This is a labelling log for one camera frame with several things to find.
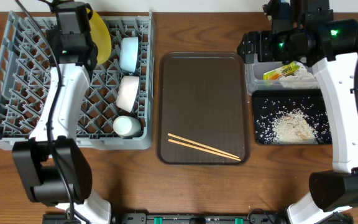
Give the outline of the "green snack wrapper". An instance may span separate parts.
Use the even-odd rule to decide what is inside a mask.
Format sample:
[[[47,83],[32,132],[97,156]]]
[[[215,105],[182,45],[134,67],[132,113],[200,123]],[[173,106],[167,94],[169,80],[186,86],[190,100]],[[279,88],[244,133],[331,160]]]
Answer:
[[[286,77],[288,75],[293,75],[297,70],[300,69],[300,66],[296,62],[291,62],[287,65],[284,65],[275,70],[271,70],[263,74],[264,80],[278,80],[281,77]]]

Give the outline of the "wooden chopstick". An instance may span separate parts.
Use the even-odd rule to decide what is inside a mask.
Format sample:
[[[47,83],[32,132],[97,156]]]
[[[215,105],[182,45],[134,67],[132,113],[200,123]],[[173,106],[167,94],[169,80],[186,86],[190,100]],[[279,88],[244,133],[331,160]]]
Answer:
[[[183,143],[183,142],[172,140],[172,139],[169,139],[168,141],[171,142],[171,143],[177,144],[177,145],[189,147],[189,148],[196,149],[196,150],[199,150],[199,151],[203,151],[203,152],[206,152],[206,153],[209,153],[209,154],[214,154],[216,156],[221,156],[221,157],[225,157],[225,158],[232,159],[232,160],[235,160],[235,161],[240,161],[239,158],[236,158],[234,156],[229,156],[229,155],[226,155],[226,154],[223,154],[223,153],[220,153],[220,152],[212,151],[210,149],[205,149],[205,148],[202,148],[202,147],[194,146],[194,145],[191,145],[191,144]]]
[[[223,153],[223,154],[226,154],[226,155],[229,155],[229,156],[234,156],[236,158],[239,158],[239,156],[230,154],[230,153],[228,153],[226,151],[222,151],[222,150],[217,149],[215,147],[211,147],[211,146],[202,144],[200,142],[196,142],[196,141],[193,141],[193,140],[190,140],[190,139],[187,139],[187,138],[183,138],[181,136],[177,136],[177,135],[172,134],[172,133],[168,133],[168,137],[169,137],[169,139],[172,139],[172,140],[180,141],[180,142],[183,142],[183,143],[191,144],[191,145],[202,147],[202,148],[205,148],[205,149],[210,149],[212,151],[220,152],[220,153]]]

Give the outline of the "light blue bowl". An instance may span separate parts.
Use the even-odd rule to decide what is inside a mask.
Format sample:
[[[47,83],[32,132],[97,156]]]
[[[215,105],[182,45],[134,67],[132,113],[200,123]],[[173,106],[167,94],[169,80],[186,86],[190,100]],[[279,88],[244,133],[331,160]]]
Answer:
[[[121,42],[119,66],[122,70],[134,73],[137,67],[139,40],[137,37],[125,37]]]

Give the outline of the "white bowl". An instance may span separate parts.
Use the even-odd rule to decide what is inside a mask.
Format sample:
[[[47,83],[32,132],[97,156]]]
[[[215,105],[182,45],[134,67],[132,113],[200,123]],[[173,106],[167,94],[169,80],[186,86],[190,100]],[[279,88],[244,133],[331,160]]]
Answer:
[[[119,85],[116,98],[118,108],[130,113],[135,103],[140,78],[137,76],[124,76]]]

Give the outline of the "white plastic cup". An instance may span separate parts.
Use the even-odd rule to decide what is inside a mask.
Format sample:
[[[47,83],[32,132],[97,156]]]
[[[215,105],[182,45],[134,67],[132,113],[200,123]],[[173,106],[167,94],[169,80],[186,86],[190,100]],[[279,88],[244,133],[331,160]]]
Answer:
[[[131,138],[139,136],[142,126],[131,116],[119,116],[113,122],[113,130],[120,137]]]

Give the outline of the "yellow plate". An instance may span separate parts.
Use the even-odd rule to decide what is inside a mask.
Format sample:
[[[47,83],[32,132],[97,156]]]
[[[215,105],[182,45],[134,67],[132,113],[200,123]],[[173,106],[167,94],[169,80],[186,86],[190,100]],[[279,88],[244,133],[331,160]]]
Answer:
[[[98,48],[97,64],[105,63],[110,55],[112,49],[111,37],[109,30],[102,17],[94,10],[86,9],[87,13],[92,13],[89,19],[91,28],[91,38]]]

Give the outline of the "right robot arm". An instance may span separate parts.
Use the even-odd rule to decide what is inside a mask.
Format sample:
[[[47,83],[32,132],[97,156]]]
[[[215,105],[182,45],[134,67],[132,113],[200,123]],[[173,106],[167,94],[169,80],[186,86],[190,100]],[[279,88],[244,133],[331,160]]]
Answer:
[[[324,223],[358,207],[358,22],[337,20],[327,0],[271,0],[271,29],[247,32],[237,48],[246,64],[303,62],[316,77],[331,129],[333,169],[314,172],[309,192],[276,223]]]

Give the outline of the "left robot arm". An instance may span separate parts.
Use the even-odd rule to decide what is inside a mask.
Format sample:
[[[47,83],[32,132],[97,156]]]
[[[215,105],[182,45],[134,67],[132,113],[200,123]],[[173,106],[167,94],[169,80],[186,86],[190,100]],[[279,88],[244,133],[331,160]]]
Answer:
[[[94,69],[111,53],[102,18],[85,2],[50,1],[56,25],[40,33],[50,49],[50,87],[28,140],[12,157],[31,202],[61,210],[44,223],[113,223],[112,206],[93,190],[91,167],[76,143],[85,93]]]

